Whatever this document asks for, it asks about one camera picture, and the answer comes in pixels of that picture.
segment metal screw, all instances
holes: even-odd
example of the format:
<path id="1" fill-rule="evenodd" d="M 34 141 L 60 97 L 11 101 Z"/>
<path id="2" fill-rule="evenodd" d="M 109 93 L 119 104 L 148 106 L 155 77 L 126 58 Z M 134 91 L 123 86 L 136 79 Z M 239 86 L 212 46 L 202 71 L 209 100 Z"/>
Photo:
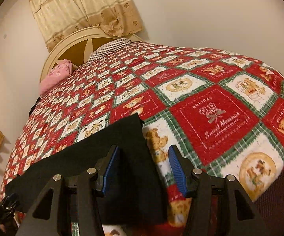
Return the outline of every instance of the metal screw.
<path id="1" fill-rule="evenodd" d="M 89 168 L 88 170 L 87 170 L 87 173 L 88 174 L 94 174 L 96 172 L 96 169 L 95 168 Z"/>
<path id="2" fill-rule="evenodd" d="M 202 170 L 200 170 L 200 169 L 193 169 L 193 171 L 192 171 L 194 174 L 196 174 L 196 175 L 200 175 L 201 173 L 202 173 Z"/>
<path id="3" fill-rule="evenodd" d="M 62 176 L 60 174 L 56 174 L 53 176 L 53 180 L 54 181 L 59 181 L 62 178 Z"/>
<path id="4" fill-rule="evenodd" d="M 236 177 L 233 176 L 233 175 L 228 175 L 228 176 L 227 176 L 227 179 L 228 179 L 228 181 L 235 181 L 235 180 L 236 180 Z"/>

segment arched headboard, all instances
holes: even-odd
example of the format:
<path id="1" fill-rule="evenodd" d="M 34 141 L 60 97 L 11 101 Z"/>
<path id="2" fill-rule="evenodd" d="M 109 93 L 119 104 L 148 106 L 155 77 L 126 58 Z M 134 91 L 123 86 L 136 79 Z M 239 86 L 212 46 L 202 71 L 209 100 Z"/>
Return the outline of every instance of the arched headboard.
<path id="1" fill-rule="evenodd" d="M 119 38 L 121 37 L 105 34 L 97 27 L 84 28 L 70 34 L 59 42 L 50 52 L 42 69 L 40 81 L 45 78 L 59 61 L 68 59 L 78 67 L 85 63 L 89 55 L 100 46 Z M 126 36 L 126 38 L 132 41 L 142 41 L 142 39 L 135 34 Z"/>

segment bedspread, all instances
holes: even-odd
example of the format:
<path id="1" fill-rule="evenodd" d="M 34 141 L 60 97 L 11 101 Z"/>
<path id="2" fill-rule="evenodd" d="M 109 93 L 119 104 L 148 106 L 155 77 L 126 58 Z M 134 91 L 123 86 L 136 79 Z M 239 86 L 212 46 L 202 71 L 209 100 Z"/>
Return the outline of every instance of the bedspread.
<path id="1" fill-rule="evenodd" d="M 233 174 L 256 200 L 284 167 L 284 77 L 260 60 L 213 48 L 145 42 L 81 66 L 37 104 L 9 159 L 4 186 L 34 162 L 138 113 L 168 192 L 168 224 L 189 199 L 168 161 L 176 144 L 208 174 Z"/>

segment pink cloth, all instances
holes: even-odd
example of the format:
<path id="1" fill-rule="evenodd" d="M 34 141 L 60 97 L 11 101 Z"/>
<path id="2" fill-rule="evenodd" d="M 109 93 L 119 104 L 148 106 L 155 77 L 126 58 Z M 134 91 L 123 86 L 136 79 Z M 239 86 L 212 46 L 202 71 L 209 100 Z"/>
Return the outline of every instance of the pink cloth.
<path id="1" fill-rule="evenodd" d="M 70 60 L 63 60 L 40 82 L 40 97 L 44 97 L 53 90 L 62 80 L 72 74 L 72 63 Z"/>

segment blue rubber grip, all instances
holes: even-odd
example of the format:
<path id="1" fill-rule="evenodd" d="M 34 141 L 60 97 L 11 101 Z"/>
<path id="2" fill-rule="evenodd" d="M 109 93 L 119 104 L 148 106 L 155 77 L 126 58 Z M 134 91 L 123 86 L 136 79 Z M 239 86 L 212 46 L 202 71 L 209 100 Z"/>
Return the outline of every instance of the blue rubber grip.
<path id="1" fill-rule="evenodd" d="M 103 189 L 102 189 L 102 193 L 105 194 L 106 192 L 106 188 L 107 188 L 107 181 L 108 180 L 112 180 L 111 177 L 112 176 L 115 176 L 117 174 L 117 172 L 115 171 L 115 168 L 117 168 L 117 165 L 119 163 L 119 147 L 116 147 L 111 159 L 110 159 L 110 162 L 108 164 L 108 168 L 106 170 L 106 173 L 104 175 L 104 186 L 103 186 Z"/>
<path id="2" fill-rule="evenodd" d="M 175 181 L 177 183 L 178 190 L 183 194 L 183 196 L 185 196 L 188 191 L 186 184 L 186 176 L 182 170 L 182 167 L 172 146 L 168 148 L 168 158 L 172 172 L 174 174 Z"/>

